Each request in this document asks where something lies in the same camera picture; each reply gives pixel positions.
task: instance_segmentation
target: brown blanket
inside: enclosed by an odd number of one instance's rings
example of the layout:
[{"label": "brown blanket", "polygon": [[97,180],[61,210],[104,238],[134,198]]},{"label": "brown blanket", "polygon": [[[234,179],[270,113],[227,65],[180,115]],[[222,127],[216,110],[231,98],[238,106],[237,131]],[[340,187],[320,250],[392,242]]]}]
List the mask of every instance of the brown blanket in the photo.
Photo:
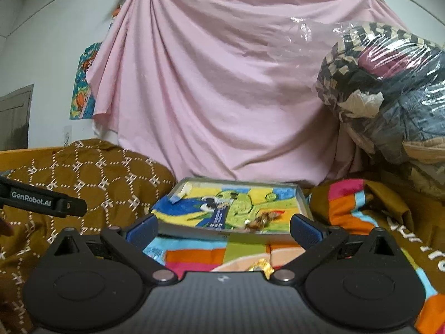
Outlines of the brown blanket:
[{"label": "brown blanket", "polygon": [[56,218],[6,206],[1,210],[14,229],[11,237],[0,236],[0,320],[12,333],[32,329],[22,301],[23,285],[57,233],[68,226],[85,235],[109,225],[125,227],[175,184],[164,166],[97,139],[77,141],[8,177],[79,197],[88,205],[83,218]]}]

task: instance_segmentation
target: pink fabric sheet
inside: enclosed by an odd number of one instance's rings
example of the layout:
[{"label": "pink fabric sheet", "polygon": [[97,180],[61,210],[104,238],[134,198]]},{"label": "pink fabric sheet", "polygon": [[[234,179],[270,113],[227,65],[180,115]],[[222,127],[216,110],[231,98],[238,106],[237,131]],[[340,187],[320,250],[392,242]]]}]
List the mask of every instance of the pink fabric sheet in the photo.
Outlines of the pink fabric sheet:
[{"label": "pink fabric sheet", "polygon": [[290,17],[403,27],[382,0],[126,0],[87,73],[94,119],[177,179],[318,184],[358,168],[312,92],[328,46],[297,66],[268,54]]}]

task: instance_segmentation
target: black device arm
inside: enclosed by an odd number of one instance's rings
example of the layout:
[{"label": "black device arm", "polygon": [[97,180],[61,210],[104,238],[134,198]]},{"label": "black device arm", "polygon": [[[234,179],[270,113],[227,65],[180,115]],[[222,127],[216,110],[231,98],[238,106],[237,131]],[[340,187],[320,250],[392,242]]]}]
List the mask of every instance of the black device arm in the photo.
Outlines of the black device arm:
[{"label": "black device arm", "polygon": [[3,205],[61,218],[87,212],[83,199],[0,177],[0,208]]}]

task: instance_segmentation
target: gold foil wrapper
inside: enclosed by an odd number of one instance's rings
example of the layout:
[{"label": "gold foil wrapper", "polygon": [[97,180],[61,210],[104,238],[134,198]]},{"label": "gold foil wrapper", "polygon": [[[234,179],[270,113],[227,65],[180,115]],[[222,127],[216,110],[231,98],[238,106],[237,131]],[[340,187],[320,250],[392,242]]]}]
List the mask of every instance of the gold foil wrapper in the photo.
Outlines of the gold foil wrapper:
[{"label": "gold foil wrapper", "polygon": [[258,262],[255,262],[246,271],[263,271],[264,275],[266,275],[266,278],[269,280],[275,270],[270,263],[264,259],[261,259],[258,260]]}]

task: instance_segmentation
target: gray door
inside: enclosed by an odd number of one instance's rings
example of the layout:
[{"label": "gray door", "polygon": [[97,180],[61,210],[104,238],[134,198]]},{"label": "gray door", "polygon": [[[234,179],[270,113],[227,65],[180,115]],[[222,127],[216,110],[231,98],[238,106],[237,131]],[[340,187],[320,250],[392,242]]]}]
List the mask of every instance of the gray door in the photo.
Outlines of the gray door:
[{"label": "gray door", "polygon": [[28,147],[33,85],[0,97],[0,150]]}]

